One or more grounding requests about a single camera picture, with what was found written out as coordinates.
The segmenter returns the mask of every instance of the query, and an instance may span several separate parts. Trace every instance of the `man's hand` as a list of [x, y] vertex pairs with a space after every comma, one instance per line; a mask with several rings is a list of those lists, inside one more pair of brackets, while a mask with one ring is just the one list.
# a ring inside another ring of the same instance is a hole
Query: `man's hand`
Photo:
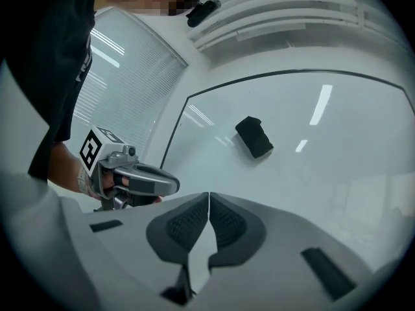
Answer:
[[[55, 143], [51, 151], [49, 161], [48, 179], [70, 191], [80, 192], [78, 187], [78, 173], [82, 168], [79, 159], [72, 155], [64, 143]], [[113, 174], [106, 173], [102, 177], [104, 190], [114, 186]], [[128, 187], [128, 178], [123, 176], [123, 185]], [[88, 193], [91, 197], [101, 200], [101, 197], [95, 194], [88, 185]], [[154, 203], [161, 202], [159, 197]]]

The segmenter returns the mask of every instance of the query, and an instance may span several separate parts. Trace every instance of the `white surface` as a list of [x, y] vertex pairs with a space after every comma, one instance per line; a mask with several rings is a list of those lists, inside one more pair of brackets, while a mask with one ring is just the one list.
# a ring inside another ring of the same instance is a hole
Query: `white surface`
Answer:
[[[398, 43], [400, 49], [410, 50], [399, 25], [378, 0], [221, 0], [221, 2], [220, 9], [189, 32], [189, 37], [195, 40], [199, 50], [208, 47], [211, 47], [210, 50], [220, 50], [220, 45], [217, 48], [214, 46], [220, 44], [222, 40], [228, 43], [239, 40], [240, 31], [254, 31], [256, 36], [261, 37], [267, 32], [274, 32], [275, 41], [278, 41], [280, 29], [272, 26], [275, 23], [273, 19], [299, 16], [302, 13], [305, 13], [304, 16], [309, 16], [310, 12], [316, 18], [312, 24], [309, 21], [298, 20], [297, 17], [284, 21], [306, 23], [307, 28], [315, 27], [316, 23], [325, 24], [328, 32], [332, 32], [338, 26], [343, 27], [344, 30], [353, 27], [356, 32], [370, 32], [378, 38], [388, 38]], [[336, 21], [327, 22], [327, 18]], [[256, 31], [256, 27], [267, 27], [266, 23], [259, 25], [260, 20], [268, 20], [267, 32]], [[233, 31], [232, 35], [237, 36], [237, 39], [230, 39], [230, 31]]]
[[[333, 90], [312, 126], [324, 85]], [[163, 167], [181, 182], [174, 197], [223, 192], [299, 214], [373, 270], [403, 251], [415, 215], [415, 117], [402, 91], [346, 75], [278, 75], [193, 97], [185, 112], [203, 128], [180, 119]], [[252, 159], [236, 136], [248, 115], [274, 145], [266, 158]]]
[[80, 194], [78, 192], [66, 190], [50, 181], [48, 181], [47, 184], [59, 195], [59, 197], [68, 197], [72, 198], [74, 202], [76, 201], [83, 213], [93, 212], [93, 210], [101, 207], [101, 202], [95, 198], [86, 196], [85, 194]]
[[287, 69], [335, 69], [377, 77], [407, 90], [415, 100], [414, 60], [406, 54], [391, 54], [373, 47], [290, 47], [251, 54], [210, 70], [204, 89], [238, 78]]
[[186, 98], [204, 88], [211, 66], [208, 59], [200, 54], [187, 39], [187, 31], [190, 28], [187, 26], [187, 18], [184, 15], [137, 17], [161, 36], [188, 64], [159, 116], [143, 153], [144, 163], [160, 166], [174, 124]]

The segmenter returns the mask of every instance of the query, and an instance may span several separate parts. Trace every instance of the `white wall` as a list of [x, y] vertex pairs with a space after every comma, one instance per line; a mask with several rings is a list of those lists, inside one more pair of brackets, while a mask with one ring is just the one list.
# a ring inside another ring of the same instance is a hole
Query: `white wall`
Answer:
[[290, 47], [253, 54], [210, 71], [206, 88], [247, 76], [287, 69], [338, 69], [366, 74], [415, 91], [409, 58], [378, 56], [347, 47]]
[[187, 39], [185, 16], [137, 16], [162, 37], [189, 65], [164, 107], [143, 155], [143, 162], [160, 166], [177, 118], [186, 98], [205, 88], [210, 61]]

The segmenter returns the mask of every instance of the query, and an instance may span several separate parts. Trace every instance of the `window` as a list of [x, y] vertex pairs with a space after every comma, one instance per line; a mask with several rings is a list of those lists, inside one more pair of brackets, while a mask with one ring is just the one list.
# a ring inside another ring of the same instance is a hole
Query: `window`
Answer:
[[135, 16], [115, 8], [97, 16], [91, 48], [67, 146], [77, 154], [97, 125], [136, 146], [140, 158], [187, 64]]

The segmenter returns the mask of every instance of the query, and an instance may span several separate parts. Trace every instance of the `person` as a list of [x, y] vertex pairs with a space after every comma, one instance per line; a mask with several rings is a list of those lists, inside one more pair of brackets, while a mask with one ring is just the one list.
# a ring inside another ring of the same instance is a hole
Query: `person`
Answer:
[[[30, 7], [7, 8], [8, 27], [3, 38], [5, 59], [18, 86], [34, 106], [49, 131], [29, 168], [32, 177], [98, 198], [78, 178], [83, 167], [64, 141], [71, 135], [71, 121], [78, 94], [91, 67], [90, 32], [95, 11], [115, 6], [135, 13], [177, 15], [198, 0], [18, 0]], [[104, 188], [113, 187], [111, 174], [103, 177]]]

